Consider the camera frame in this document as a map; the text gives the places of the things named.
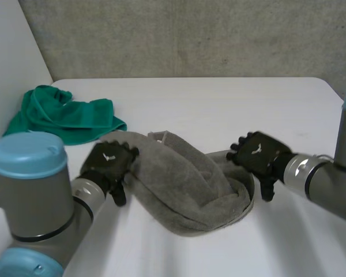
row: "towel fold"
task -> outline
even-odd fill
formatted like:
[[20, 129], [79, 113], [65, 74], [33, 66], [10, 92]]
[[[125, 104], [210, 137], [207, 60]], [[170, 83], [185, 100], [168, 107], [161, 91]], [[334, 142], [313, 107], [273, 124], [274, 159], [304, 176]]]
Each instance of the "towel fold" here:
[[112, 132], [101, 139], [140, 150], [125, 187], [175, 234], [194, 236], [228, 226], [253, 207], [254, 180], [226, 160], [228, 151], [206, 155], [170, 132]]

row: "concrete wall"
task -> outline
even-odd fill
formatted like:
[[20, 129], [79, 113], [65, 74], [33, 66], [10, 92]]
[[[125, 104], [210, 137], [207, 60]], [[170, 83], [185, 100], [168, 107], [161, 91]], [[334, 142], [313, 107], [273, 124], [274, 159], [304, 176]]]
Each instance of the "concrete wall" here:
[[54, 80], [310, 76], [346, 93], [346, 0], [20, 0]]

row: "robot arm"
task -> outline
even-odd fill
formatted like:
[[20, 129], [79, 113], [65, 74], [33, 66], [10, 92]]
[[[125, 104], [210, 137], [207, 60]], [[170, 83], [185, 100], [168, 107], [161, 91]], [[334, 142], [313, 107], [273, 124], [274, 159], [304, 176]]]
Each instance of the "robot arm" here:
[[261, 183], [262, 198], [271, 201], [279, 179], [291, 191], [346, 219], [346, 100], [334, 159], [295, 154], [260, 132], [233, 144], [228, 160], [245, 167]]

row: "green towel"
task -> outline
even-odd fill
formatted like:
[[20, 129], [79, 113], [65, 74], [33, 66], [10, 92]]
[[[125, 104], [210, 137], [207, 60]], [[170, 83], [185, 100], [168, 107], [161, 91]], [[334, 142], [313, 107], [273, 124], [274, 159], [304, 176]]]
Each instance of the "green towel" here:
[[56, 134], [66, 145], [76, 145], [97, 140], [116, 129], [127, 130], [127, 125], [114, 116], [111, 100], [75, 102], [69, 91], [40, 85], [24, 95], [21, 111], [4, 136], [42, 131]]

